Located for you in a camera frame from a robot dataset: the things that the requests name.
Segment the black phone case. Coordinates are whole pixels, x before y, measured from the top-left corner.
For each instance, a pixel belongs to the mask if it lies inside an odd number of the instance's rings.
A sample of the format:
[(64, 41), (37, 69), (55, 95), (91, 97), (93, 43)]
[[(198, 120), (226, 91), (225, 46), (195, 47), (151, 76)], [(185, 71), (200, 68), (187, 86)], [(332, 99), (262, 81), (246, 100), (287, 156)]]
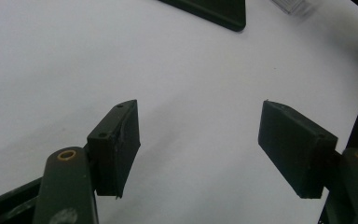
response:
[(246, 26), (245, 0), (159, 0), (180, 8), (231, 31), (241, 32)]

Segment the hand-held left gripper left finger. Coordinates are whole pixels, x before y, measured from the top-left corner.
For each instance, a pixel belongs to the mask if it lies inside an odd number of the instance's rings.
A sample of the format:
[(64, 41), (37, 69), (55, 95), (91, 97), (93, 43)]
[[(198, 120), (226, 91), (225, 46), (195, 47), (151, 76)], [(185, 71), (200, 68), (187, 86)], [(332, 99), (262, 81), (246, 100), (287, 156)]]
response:
[(115, 105), (87, 137), (96, 192), (121, 198), (140, 143), (136, 100)]

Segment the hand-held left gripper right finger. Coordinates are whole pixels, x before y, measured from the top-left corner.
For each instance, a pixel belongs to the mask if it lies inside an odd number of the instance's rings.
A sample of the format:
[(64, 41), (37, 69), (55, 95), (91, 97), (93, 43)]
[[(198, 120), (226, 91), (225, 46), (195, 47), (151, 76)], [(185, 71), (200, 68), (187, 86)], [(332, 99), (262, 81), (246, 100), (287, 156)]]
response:
[(322, 196), (325, 160), (337, 137), (288, 105), (264, 101), (258, 145), (302, 199)]

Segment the clear plastic tray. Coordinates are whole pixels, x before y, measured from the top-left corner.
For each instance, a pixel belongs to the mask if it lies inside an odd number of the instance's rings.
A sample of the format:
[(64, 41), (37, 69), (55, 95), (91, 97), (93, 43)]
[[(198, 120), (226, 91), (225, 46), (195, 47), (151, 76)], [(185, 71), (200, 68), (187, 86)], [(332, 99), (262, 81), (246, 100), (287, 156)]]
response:
[(296, 12), (302, 5), (305, 4), (306, 0), (270, 0), (275, 6), (281, 11), (290, 15)]

